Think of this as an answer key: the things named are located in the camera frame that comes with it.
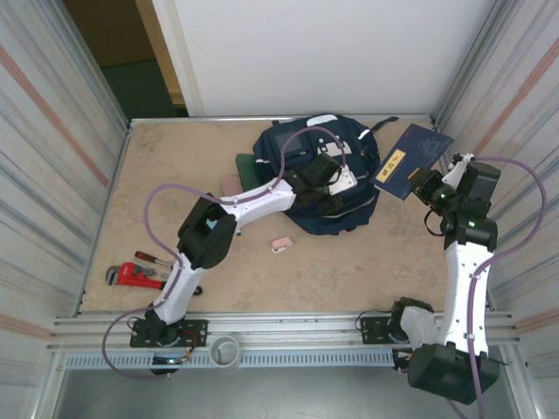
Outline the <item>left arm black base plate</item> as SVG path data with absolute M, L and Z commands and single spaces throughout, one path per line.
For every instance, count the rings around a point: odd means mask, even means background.
M 205 319 L 182 319 L 167 325 L 137 319 L 131 324 L 131 347 L 205 347 L 209 322 Z

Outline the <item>grey plastic pipe fitting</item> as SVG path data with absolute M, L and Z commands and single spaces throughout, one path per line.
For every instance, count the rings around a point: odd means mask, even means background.
M 232 336 L 217 337 L 210 345 L 210 361 L 218 368 L 229 371 L 238 367 L 241 348 Z

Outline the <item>red pipe wrench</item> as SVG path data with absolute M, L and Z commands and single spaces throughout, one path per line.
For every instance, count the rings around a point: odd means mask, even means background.
M 168 274 L 170 274 L 171 271 L 165 266 L 149 266 L 160 271 L 165 271 Z M 126 262 L 121 265 L 111 266 L 106 272 L 106 283 L 108 285 L 148 288 L 161 291 L 167 284 L 167 280 L 159 281 L 146 278 L 138 272 L 138 268 L 135 267 L 134 262 Z

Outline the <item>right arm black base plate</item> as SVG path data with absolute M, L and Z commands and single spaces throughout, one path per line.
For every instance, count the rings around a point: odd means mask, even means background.
M 360 328 L 363 345 L 384 345 L 395 342 L 391 335 L 389 316 L 361 317 Z

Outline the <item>navy blue backpack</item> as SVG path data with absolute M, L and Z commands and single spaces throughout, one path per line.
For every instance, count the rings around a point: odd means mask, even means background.
M 296 196 L 285 214 L 311 235 L 350 232 L 369 223 L 379 197 L 379 191 L 371 183 L 381 162 L 374 133 L 396 121 L 398 117 L 391 116 L 367 127 L 343 115 L 322 114 L 275 122 L 260 134 L 252 147 L 259 177 L 262 182 L 270 182 L 279 175 L 286 180 L 288 170 L 309 163 L 320 154 L 333 157 L 341 167 L 347 165 L 358 184 L 336 195 L 343 199 L 344 209 L 322 215 L 317 210 L 317 202 L 331 198 L 330 194 L 319 200 L 298 200 Z

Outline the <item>dark blue book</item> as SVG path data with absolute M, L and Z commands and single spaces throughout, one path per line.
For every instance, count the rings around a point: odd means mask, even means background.
M 381 160 L 371 183 L 377 189 L 405 200 L 411 193 L 410 176 L 419 168 L 430 169 L 453 143 L 450 136 L 410 124 Z

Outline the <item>chrome spanner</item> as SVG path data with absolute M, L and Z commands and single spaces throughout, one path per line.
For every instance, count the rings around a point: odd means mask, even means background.
M 165 271 L 157 270 L 147 264 L 141 264 L 140 262 L 134 262 L 135 267 L 138 268 L 138 272 L 151 280 L 166 281 L 169 278 L 169 274 Z

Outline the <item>wide aluminium extrusion rail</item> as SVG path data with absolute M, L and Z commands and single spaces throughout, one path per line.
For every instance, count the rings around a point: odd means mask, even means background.
M 120 315 L 85 312 L 75 318 L 56 319 L 47 348 L 98 351 L 104 332 Z M 186 319 L 208 321 L 207 344 L 230 335 L 247 349 L 342 349 L 362 345 L 362 333 L 355 329 L 357 316 L 344 312 L 188 313 Z

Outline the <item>thin aluminium frame rail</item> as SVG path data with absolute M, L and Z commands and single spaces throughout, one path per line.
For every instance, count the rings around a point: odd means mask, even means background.
M 390 114 L 350 114 L 350 118 L 359 120 L 361 123 L 381 121 L 390 117 Z M 399 121 L 420 121 L 432 125 L 431 116 L 426 113 L 404 113 L 397 114 Z M 177 117 L 177 118 L 134 118 L 130 121 L 130 126 L 141 124 L 161 124 L 161 123 L 183 123 L 183 122 L 245 122 L 245 121 L 289 121 L 305 118 L 305 115 L 259 115 L 259 116 L 218 116 L 218 117 Z

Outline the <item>dark green pencil case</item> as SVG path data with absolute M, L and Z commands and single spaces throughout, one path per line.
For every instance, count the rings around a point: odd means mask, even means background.
M 261 185 L 254 155 L 237 154 L 235 162 L 243 191 L 255 189 Z

